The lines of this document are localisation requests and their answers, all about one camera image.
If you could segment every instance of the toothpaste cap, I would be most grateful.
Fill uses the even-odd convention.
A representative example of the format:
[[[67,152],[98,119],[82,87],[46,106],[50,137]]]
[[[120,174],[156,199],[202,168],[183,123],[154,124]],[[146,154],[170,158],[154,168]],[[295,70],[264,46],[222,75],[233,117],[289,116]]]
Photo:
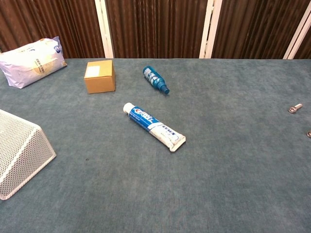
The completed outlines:
[[[135,106],[132,105],[131,103],[126,103],[123,107],[123,111],[127,114],[130,113],[130,111],[132,110],[132,108],[134,108]]]

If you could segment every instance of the screw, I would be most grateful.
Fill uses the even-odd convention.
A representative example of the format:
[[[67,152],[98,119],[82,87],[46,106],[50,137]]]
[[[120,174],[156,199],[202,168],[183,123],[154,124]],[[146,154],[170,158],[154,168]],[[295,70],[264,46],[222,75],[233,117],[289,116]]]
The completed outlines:
[[[302,104],[301,104],[301,103],[297,104],[297,105],[294,106],[294,107],[290,107],[288,111],[289,111],[290,113],[295,113],[295,112],[297,112],[297,110],[300,109],[300,108],[302,108]]]

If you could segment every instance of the plastic bag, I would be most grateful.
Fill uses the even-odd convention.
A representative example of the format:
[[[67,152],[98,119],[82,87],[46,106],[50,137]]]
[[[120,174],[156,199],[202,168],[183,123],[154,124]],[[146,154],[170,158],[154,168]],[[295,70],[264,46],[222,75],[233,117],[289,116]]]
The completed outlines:
[[[58,36],[0,53],[0,68],[9,86],[20,89],[65,66]]]

